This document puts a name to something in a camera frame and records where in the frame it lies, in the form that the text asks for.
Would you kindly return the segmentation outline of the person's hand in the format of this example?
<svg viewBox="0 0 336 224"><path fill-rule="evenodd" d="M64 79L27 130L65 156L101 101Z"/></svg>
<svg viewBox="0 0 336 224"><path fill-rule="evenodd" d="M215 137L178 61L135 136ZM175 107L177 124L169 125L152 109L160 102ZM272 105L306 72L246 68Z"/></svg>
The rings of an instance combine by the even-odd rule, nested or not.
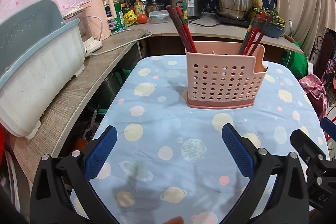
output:
<svg viewBox="0 0 336 224"><path fill-rule="evenodd" d="M175 217L166 221L164 224L184 224L184 220L182 217Z"/></svg>

